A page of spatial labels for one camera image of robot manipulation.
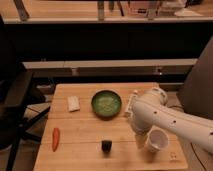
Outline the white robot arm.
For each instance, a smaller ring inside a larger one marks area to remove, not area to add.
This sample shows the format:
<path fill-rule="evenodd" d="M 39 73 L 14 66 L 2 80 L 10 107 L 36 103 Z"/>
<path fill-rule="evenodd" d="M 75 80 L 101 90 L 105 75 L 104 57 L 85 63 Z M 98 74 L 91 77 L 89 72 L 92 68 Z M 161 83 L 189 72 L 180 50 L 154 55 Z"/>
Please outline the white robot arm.
<path fill-rule="evenodd" d="M 166 92 L 153 87 L 142 95 L 133 92 L 127 109 L 136 134 L 148 132 L 153 125 L 186 138 L 213 154 L 213 120 L 190 115 L 166 106 Z"/>

